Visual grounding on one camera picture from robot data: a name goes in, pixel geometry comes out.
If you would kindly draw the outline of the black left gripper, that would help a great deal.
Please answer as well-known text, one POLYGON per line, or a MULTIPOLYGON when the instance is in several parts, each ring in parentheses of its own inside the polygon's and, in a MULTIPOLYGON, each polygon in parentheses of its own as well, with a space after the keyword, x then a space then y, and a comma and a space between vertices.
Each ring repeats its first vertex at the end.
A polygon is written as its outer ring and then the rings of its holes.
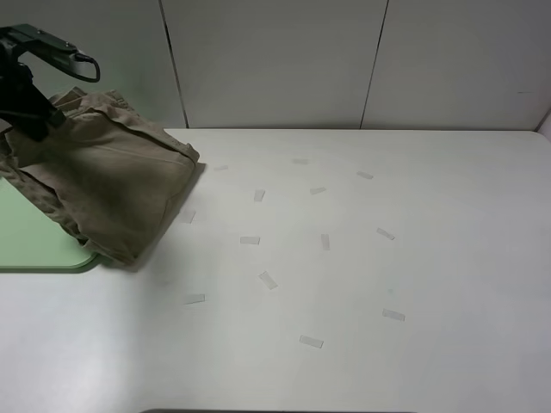
POLYGON ((34 86, 32 72, 18 61, 17 52, 15 44, 1 41, 1 119, 41 142, 66 117, 34 86))

